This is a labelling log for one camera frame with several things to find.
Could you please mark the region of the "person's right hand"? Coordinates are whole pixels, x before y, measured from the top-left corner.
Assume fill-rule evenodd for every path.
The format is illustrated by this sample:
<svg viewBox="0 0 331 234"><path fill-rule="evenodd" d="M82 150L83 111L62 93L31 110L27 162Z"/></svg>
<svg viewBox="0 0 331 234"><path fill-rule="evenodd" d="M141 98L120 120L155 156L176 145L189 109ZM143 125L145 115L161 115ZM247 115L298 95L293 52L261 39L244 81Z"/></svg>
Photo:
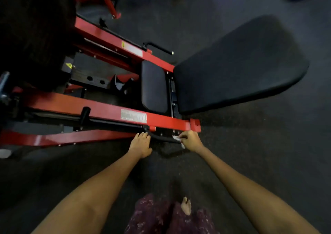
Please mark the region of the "person's right hand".
<svg viewBox="0 0 331 234"><path fill-rule="evenodd" d="M189 136L187 140L182 139L182 143L184 144L185 148L191 152L200 153L205 149L198 136L198 133L192 130L189 130Z"/></svg>

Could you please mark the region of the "person's left hand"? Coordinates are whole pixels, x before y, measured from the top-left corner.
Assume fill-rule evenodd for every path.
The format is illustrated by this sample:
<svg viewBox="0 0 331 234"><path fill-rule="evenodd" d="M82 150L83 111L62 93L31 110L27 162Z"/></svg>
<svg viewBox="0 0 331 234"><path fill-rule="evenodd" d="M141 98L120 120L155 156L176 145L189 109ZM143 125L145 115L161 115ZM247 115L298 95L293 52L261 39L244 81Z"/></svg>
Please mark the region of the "person's left hand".
<svg viewBox="0 0 331 234"><path fill-rule="evenodd" d="M131 141L128 153L144 158L144 150L150 148L150 141L151 137L146 132L137 133Z"/></svg>

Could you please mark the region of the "white cleaning wipe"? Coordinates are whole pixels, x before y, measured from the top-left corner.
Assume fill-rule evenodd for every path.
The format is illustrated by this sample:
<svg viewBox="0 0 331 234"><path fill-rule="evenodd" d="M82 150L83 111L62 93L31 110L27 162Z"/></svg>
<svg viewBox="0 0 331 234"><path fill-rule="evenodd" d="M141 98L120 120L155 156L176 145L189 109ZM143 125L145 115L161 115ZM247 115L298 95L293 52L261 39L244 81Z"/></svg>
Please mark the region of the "white cleaning wipe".
<svg viewBox="0 0 331 234"><path fill-rule="evenodd" d="M182 143L182 140L181 140L181 138L180 138L179 136L175 136L175 135L173 135L172 137L173 137L174 140L178 141L178 142L181 144L181 147L182 147L183 149L185 149L185 146L184 146L184 144Z"/></svg>

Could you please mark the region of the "person's left forearm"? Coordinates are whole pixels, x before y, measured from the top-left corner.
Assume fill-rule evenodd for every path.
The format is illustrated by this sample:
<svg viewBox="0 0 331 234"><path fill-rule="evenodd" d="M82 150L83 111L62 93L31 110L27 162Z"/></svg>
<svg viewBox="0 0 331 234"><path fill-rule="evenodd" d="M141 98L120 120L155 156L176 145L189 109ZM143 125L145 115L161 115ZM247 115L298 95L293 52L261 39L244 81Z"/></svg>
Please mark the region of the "person's left forearm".
<svg viewBox="0 0 331 234"><path fill-rule="evenodd" d="M142 156L141 150L130 149L83 182L62 199L31 234L100 234L124 182Z"/></svg>

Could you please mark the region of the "person's right forearm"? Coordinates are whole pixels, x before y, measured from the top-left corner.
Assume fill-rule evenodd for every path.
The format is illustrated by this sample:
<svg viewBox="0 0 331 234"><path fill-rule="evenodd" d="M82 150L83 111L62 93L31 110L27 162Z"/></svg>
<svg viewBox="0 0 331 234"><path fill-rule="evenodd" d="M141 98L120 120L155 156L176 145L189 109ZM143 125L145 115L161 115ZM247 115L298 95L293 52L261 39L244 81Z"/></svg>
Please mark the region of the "person's right forearm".
<svg viewBox="0 0 331 234"><path fill-rule="evenodd" d="M216 174L259 234L321 234L285 201L226 164L209 149L194 150Z"/></svg>

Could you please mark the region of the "white rectangular label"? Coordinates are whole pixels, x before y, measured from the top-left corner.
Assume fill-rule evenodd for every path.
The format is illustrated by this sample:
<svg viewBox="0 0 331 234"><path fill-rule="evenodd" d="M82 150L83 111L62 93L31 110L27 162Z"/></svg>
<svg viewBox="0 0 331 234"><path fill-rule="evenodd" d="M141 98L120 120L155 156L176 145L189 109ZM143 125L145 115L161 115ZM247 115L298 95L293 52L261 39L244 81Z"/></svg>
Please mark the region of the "white rectangular label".
<svg viewBox="0 0 331 234"><path fill-rule="evenodd" d="M121 109L121 120L147 124L147 113Z"/></svg>

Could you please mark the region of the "black padded seat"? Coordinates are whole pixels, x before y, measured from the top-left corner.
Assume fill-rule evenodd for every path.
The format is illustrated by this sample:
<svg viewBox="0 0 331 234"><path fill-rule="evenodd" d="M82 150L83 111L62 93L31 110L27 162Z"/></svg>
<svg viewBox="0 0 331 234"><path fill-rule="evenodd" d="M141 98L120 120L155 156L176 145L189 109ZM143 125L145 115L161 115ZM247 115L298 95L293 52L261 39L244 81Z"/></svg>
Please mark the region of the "black padded seat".
<svg viewBox="0 0 331 234"><path fill-rule="evenodd" d="M152 113L165 114L168 111L168 93L164 70L152 62L141 63L141 103Z"/></svg>

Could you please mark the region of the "person's bare foot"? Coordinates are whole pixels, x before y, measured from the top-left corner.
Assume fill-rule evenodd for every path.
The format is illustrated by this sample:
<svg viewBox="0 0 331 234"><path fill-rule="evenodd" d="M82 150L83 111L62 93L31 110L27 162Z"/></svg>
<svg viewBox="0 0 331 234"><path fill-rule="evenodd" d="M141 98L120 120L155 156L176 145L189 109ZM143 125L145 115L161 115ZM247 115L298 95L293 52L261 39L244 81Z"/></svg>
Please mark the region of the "person's bare foot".
<svg viewBox="0 0 331 234"><path fill-rule="evenodd" d="M192 213L192 205L190 199L184 197L181 203L181 209L185 213L185 215L190 216Z"/></svg>

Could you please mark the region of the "person's maroon patterned trousers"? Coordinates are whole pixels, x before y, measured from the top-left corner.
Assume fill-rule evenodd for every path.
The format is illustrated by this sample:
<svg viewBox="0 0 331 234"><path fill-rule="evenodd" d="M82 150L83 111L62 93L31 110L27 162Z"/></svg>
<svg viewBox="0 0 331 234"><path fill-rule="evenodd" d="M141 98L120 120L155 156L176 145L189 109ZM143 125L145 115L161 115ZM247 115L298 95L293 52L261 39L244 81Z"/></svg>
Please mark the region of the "person's maroon patterned trousers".
<svg viewBox="0 0 331 234"><path fill-rule="evenodd" d="M220 234L208 211L201 208L185 215L181 203L156 200L147 194L135 204L124 234Z"/></svg>

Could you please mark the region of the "black adjustment knob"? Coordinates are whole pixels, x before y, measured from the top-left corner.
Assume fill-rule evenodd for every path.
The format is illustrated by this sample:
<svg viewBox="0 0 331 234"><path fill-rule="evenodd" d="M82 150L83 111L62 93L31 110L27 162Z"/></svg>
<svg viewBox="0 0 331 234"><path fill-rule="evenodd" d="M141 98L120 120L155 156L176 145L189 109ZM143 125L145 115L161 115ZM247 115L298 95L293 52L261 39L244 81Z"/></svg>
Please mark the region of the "black adjustment knob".
<svg viewBox="0 0 331 234"><path fill-rule="evenodd" d="M88 106L85 106L83 107L82 111L81 111L81 114L80 114L80 117L79 117L79 125L80 125L80 128L82 129L84 126L88 126L90 124L90 112L91 112L91 109L90 107Z"/></svg>

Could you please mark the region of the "black padded backrest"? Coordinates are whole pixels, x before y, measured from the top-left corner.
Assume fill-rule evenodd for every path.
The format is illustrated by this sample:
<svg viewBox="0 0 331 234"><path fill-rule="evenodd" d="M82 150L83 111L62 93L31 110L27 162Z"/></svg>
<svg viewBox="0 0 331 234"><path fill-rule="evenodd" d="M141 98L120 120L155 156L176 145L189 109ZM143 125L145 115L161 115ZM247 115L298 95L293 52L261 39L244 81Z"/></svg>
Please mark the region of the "black padded backrest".
<svg viewBox="0 0 331 234"><path fill-rule="evenodd" d="M256 17L175 66L179 113L279 94L299 82L308 67L294 36L277 17Z"/></svg>

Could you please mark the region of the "white label with yellow mark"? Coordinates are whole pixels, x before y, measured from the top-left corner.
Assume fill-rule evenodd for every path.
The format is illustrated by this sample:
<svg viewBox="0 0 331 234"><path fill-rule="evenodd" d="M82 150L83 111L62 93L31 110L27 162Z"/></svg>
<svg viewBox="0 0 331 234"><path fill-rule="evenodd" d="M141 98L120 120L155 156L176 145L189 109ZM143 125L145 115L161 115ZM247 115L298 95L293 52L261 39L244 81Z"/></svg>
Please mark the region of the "white label with yellow mark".
<svg viewBox="0 0 331 234"><path fill-rule="evenodd" d="M130 52L131 54L135 54L138 57L143 57L143 50L139 49L136 46L133 46L132 44L126 42L126 41L122 41L122 48L128 52Z"/></svg>

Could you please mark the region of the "red gym machine frame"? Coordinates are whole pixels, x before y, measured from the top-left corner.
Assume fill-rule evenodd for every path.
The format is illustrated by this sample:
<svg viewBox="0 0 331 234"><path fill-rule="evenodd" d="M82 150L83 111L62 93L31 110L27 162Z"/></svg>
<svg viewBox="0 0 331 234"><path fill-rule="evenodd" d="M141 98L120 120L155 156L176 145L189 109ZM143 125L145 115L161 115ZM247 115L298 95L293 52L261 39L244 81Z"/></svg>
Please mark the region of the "red gym machine frame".
<svg viewBox="0 0 331 234"><path fill-rule="evenodd" d="M198 119L180 119L177 95L175 94L175 82L173 70L175 66L161 60L153 55L150 49L135 45L127 39L113 33L103 27L104 21L100 24L93 24L80 15L76 15L75 30L72 35L72 42L65 51L61 65L52 68L52 72L35 71L39 81L42 78L46 81L57 79L56 88L64 88L64 93L46 92L46 88L37 88L29 82L18 84L17 78L10 71L4 71L0 76L0 101L4 108L5 120L42 120L48 119L53 123L68 123L76 129L69 133L51 135L35 135L19 133L9 129L0 129L0 145L50 147L64 146L77 143L89 143L97 141L118 140L134 137L134 133L144 132L143 126L149 126L150 131L158 136L172 137L183 131L201 132L201 124ZM122 41L143 50L143 57L122 48ZM78 70L74 65L75 53L83 53L93 56L116 67L122 68L131 74L114 75L112 79L97 79L96 77L85 76L85 80L74 78ZM109 90L118 95L127 95L127 89L131 88L137 81L141 81L141 63L146 60L161 67L166 76L168 93L168 111L165 114L157 114L139 111L132 108L105 104L84 98L87 88L95 87ZM65 63L71 63L72 69ZM88 106L90 112L90 124L82 129L79 125L79 117L83 107ZM121 109L129 109L147 113L147 124L121 120Z"/></svg>

